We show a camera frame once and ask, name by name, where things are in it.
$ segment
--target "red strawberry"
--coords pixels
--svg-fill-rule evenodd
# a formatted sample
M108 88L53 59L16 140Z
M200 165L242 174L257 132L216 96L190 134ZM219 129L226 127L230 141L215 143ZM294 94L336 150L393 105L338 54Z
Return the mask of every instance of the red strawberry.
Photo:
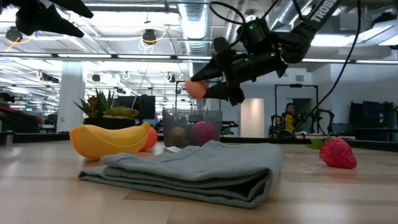
M312 141L312 145L308 146L312 149L319 149L319 158L328 166L339 167L345 169L353 169L357 162L353 154L353 150L349 144L340 139L327 139L325 142L321 140Z

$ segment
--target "plastic banana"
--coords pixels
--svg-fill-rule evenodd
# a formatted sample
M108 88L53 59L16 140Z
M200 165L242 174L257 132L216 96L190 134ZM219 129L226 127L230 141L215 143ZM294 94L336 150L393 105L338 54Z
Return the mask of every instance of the plastic banana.
M120 152L136 154L144 147L150 124L119 130L108 130L93 125L79 125L70 130L70 140L81 156L99 160Z

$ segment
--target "folded towel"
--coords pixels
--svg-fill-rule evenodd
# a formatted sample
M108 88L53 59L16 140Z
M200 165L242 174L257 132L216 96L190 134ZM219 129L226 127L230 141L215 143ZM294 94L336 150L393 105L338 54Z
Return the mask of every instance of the folded towel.
M84 170L81 180L235 207L263 202L280 172L282 151L272 144L227 145L210 141L177 153L142 158L104 156L105 166Z

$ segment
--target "plastic bin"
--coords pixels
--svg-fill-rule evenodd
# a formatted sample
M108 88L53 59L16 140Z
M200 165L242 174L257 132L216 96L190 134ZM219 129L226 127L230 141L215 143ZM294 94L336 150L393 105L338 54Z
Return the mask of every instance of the plastic bin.
M190 111L166 109L163 114L165 146L202 146L220 140L222 111Z

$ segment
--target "black monitor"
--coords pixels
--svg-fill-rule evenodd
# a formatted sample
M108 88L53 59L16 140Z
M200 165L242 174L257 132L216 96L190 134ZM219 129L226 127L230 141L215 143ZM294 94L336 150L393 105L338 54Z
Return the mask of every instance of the black monitor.
M118 105L131 108L135 96L118 96ZM154 96L142 95L138 96L133 106L134 110L138 110L139 119L155 119L155 102Z

